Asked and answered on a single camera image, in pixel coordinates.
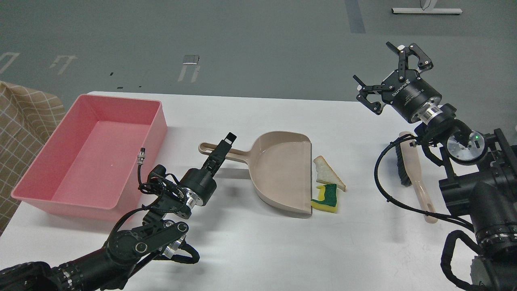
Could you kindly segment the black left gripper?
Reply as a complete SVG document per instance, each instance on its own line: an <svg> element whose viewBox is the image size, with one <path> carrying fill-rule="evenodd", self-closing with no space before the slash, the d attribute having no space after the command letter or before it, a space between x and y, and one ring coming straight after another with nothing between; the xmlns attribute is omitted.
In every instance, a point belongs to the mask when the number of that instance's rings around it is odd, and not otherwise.
<svg viewBox="0 0 517 291"><path fill-rule="evenodd" d="M209 154L202 169L190 168L180 180L182 187L192 190L199 197L201 206L205 206L215 192L217 184L212 174L220 169L236 138L229 132Z"/></svg>

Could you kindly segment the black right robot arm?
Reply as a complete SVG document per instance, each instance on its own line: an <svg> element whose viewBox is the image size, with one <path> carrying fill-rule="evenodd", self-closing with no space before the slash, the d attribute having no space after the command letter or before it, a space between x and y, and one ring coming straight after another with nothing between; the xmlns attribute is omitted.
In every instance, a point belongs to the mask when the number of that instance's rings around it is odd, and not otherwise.
<svg viewBox="0 0 517 291"><path fill-rule="evenodd" d="M415 134L402 134L382 151L374 166L374 181L386 201L405 210L465 227L446 237L441 255L445 277L464 291L516 289L516 146L501 129L491 134L472 130L456 116L451 104L421 74L433 68L430 57L415 43L386 45L398 56L398 67L380 84L358 83L356 98L380 115L392 106L406 122L419 123ZM397 149L398 173L404 183L416 184L415 168L404 157L402 144L421 147L424 155L443 167L438 182L449 214L416 209L392 197L382 187L378 168L392 148Z"/></svg>

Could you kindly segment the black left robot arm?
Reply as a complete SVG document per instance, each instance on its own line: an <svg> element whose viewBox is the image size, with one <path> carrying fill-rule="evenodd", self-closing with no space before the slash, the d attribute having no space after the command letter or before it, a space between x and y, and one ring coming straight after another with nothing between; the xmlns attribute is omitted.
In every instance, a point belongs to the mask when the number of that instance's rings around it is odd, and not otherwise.
<svg viewBox="0 0 517 291"><path fill-rule="evenodd" d="M102 245L76 260L50 267L42 261L18 264L1 270L2 291L96 291L123 289L152 260L196 264L199 252L186 242L185 222L194 206L205 206L216 189L214 175L236 140L229 133L209 154L201 168L189 169L181 180L161 164L141 180L145 148L137 157L138 189L155 195L149 205L124 214ZM166 219L169 213L183 220Z"/></svg>

